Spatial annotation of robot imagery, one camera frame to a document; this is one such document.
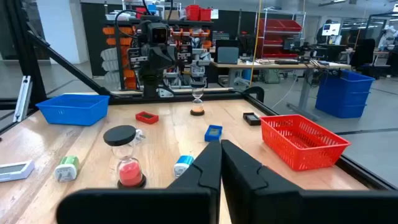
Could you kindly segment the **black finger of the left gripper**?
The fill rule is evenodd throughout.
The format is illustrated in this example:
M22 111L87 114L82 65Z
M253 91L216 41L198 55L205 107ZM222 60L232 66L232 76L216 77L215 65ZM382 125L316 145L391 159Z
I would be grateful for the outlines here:
M153 70L160 69L161 66L161 48L160 47L150 47L148 51L149 66Z
M166 59L165 69L175 67L177 64L177 48L174 45L165 45L162 47L162 53Z

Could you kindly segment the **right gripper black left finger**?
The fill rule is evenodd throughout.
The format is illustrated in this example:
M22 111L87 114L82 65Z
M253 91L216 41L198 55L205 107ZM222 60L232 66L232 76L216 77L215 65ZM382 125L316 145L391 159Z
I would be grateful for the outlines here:
M218 224L222 148L209 142L165 189L84 189L66 196L58 224Z

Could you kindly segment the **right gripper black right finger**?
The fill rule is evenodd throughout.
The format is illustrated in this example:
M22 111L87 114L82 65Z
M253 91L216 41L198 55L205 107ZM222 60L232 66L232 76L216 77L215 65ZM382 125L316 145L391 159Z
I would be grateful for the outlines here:
M396 190L305 190L222 140L232 224L398 224Z

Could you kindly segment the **cyan spool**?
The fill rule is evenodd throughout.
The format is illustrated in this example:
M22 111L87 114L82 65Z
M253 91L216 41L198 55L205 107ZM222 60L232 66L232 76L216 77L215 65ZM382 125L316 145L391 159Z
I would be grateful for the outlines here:
M194 157L191 155L182 155L174 165L174 177L180 177L193 163Z

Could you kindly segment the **small blue digital display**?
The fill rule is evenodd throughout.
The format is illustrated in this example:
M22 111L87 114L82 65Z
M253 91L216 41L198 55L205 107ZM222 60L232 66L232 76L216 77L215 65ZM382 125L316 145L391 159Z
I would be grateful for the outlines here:
M217 125L209 125L205 133L205 141L219 141L222 134L223 127Z

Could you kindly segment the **hourglass with red sand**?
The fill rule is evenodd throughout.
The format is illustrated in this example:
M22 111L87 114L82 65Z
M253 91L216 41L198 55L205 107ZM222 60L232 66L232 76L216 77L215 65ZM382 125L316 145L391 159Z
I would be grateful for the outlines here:
M120 125L103 134L104 142L111 147L113 156L118 159L116 174L119 189L143 189L146 185L146 176L136 157L136 151L142 147L143 140L139 144L133 142L136 129L131 125Z

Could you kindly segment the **small black digital display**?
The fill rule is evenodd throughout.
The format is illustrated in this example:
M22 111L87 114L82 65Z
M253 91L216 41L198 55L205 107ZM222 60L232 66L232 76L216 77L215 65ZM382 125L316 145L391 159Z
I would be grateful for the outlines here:
M261 125L260 118L254 113L243 113L243 119L250 126L260 126Z

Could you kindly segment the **black office chair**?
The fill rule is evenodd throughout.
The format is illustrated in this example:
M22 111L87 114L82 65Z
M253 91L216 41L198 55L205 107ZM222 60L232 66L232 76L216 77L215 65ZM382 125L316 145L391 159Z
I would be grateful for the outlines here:
M374 39L362 39L355 48L350 65L353 68L371 66L374 64L374 49L376 41Z

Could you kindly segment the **grey monitor back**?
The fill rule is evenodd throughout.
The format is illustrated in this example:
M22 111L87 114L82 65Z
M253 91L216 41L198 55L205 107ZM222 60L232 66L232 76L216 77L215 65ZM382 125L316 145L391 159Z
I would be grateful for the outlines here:
M217 63L237 64L239 49L237 47L219 47L217 50Z

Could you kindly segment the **hourglass with orange sand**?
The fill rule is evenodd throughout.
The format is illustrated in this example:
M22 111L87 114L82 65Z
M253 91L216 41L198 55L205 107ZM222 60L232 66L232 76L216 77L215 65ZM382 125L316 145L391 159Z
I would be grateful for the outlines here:
M205 114L203 101L201 100L201 97L204 94L205 83L194 81L191 82L191 87L192 87L193 101L192 101L192 109L190 111L190 114L193 116L202 116Z

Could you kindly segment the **red plastic basket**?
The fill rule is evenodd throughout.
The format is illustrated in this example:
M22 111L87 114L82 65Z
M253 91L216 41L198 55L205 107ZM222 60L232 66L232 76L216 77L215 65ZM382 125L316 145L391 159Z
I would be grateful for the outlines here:
M299 115L260 117L262 139L292 170L335 165L351 143Z

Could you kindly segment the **blue plastic basket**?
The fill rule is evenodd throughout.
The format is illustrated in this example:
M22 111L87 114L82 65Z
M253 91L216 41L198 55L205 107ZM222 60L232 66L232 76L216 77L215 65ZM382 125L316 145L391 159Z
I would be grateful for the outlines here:
M49 124L91 126L108 113L109 96L66 94L40 102L36 107Z

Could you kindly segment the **wooden desk with grey legs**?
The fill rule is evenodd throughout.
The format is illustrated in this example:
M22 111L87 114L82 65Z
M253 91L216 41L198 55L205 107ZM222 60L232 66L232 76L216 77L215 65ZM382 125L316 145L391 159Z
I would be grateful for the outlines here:
M242 71L243 70L250 70L253 72L254 70L265 70L265 69L273 69L273 70L303 70L303 78L310 78L310 75L312 75L315 71L317 70L351 70L352 67L351 65L345 65L345 64L340 64L340 63L335 63L335 62L328 62L328 65L321 65L318 63L317 60L311 60L310 63L305 64L305 63L298 63L295 65L292 64L277 64L275 63L275 60L265 60L264 63L257 63L256 61L253 61L252 63L246 63L243 62L242 60L238 60L237 64L222 64L218 62L210 62L211 65L214 65L218 68L228 68L228 87L234 87L238 85L239 83L243 84L245 87L250 87L251 86L251 81L252 77L250 77L248 80L245 80L242 77ZM317 121L318 117L315 116L314 114L311 114L309 111L307 111L307 101L308 101L308 96L310 93L310 85L307 83L306 80L303 81L302 85L302 90L299 98L299 103L298 105L294 105L291 103L287 103L287 107L293 110L294 112L301 114L302 116L312 120L312 121Z

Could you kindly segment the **metal rack with red bins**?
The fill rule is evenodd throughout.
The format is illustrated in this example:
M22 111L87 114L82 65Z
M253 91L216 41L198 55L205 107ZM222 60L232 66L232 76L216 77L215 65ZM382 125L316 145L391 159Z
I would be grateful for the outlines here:
M256 57L293 59L303 43L305 14L276 14L265 11L257 20Z

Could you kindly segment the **silver aluminium extrusion bar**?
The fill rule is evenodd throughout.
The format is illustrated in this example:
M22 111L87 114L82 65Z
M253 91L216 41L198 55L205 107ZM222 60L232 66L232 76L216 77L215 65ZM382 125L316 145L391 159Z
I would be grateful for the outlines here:
M31 76L23 76L19 96L14 111L13 122L21 122L27 116L29 109L30 96L32 92Z

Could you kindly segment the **green spool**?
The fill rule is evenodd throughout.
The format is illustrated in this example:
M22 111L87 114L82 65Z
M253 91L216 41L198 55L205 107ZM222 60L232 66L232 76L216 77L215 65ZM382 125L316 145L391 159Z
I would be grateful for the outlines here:
M77 156L65 156L55 168L54 174L58 182L75 180L78 175L80 161Z

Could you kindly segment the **blue storage crate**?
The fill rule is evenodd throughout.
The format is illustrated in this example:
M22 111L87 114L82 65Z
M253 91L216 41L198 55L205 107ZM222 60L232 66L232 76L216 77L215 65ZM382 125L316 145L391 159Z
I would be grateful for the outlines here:
M317 95L317 104L351 106L365 105L370 92L332 92L323 91Z
M325 112L327 114L330 114L337 118L360 118L363 114L365 107L366 107L366 104L336 106L336 105L317 103L315 105L316 109L318 109L322 112Z
M319 91L332 93L368 92L375 79L349 70L340 70L337 75L325 75Z

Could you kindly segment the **person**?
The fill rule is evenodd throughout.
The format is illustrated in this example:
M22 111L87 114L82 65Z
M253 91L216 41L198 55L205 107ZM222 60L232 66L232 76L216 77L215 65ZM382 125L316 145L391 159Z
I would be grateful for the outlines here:
M323 35L323 26L321 26L317 32L317 44L325 44L326 41L327 36Z

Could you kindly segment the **small white digital display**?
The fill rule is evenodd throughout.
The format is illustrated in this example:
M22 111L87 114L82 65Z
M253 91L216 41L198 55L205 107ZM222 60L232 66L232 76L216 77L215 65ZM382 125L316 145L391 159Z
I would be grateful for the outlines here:
M26 179L34 168L33 160L0 165L0 182Z

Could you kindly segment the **lit computer monitor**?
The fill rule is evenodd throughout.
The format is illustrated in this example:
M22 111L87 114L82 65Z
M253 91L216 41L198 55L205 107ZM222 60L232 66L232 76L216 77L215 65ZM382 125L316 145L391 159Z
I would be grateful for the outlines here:
M341 24L332 23L324 24L322 28L322 36L337 36L340 34Z

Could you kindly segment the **black aluminium table frame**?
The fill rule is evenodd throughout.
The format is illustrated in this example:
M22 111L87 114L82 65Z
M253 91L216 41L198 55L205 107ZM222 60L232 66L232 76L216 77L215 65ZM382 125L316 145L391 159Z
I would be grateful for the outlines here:
M38 108L35 106L36 103L52 99L48 98L45 92L42 75L39 69L36 54L34 52L34 46L39 47L45 51L50 58L54 59L61 65L65 70L83 82L86 86L91 88L94 93L99 95L110 96L110 105L131 105L131 104L144 104L144 103L176 103L188 101L188 93L174 93L173 98L145 98L138 96L139 93L111 93L105 87L98 85L91 78L85 75L72 63L63 58L58 52L50 47L50 44L42 39L38 34L35 33L34 28L31 26L29 18L23 7L22 0L0 0L0 6L4 7L4 14L6 21L9 24L11 36L14 45L16 45L16 52L19 57L19 63L21 66L22 74L32 78L32 90L33 93L27 97L27 106L22 106L23 109L28 108L31 115L36 112ZM264 90L260 90L259 87L250 87L248 90L210 90L205 92L205 100L238 100L243 99L255 106L261 112L266 115L278 115L275 111L264 105ZM19 98L0 98L0 110L12 110L19 107ZM340 132L335 133L337 135L349 135L349 134L364 134L364 133L376 133L381 131L398 131L398 128L391 129L375 129L375 130L363 130L363 131L351 131L351 132ZM360 181L367 187L373 187L375 189L383 190L398 190L398 185L392 185L385 181L381 177L377 176L370 170L359 165L349 157L340 156L337 162L337 166L342 168L346 173L353 176L355 179Z

